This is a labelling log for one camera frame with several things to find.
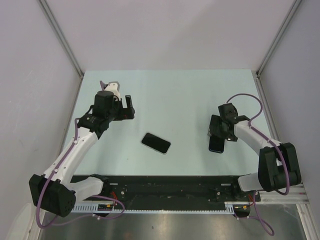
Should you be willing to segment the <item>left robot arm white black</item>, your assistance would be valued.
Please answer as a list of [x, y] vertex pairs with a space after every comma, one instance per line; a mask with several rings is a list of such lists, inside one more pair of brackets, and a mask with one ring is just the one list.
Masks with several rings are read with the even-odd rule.
[[45, 210], [64, 218], [79, 201], [92, 196], [105, 200], [110, 196], [111, 188], [102, 176], [93, 174], [76, 183], [71, 180], [87, 152], [111, 122], [134, 119], [131, 96], [126, 95], [125, 101], [126, 107], [114, 90], [98, 91], [88, 111], [75, 119], [75, 134], [66, 149], [42, 175], [34, 174], [29, 180], [37, 211]]

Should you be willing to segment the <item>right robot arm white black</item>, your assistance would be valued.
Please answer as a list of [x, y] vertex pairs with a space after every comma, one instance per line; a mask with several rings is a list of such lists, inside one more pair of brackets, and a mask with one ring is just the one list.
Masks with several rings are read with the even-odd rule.
[[238, 183], [230, 188], [235, 200], [242, 201], [254, 190], [279, 192], [285, 189], [281, 194], [287, 195], [291, 186], [302, 183], [297, 151], [292, 143], [267, 137], [252, 125], [247, 116], [238, 115], [232, 103], [218, 106], [218, 111], [219, 115], [211, 116], [208, 127], [208, 136], [215, 140], [210, 145], [240, 139], [258, 156], [257, 172], [240, 176]]

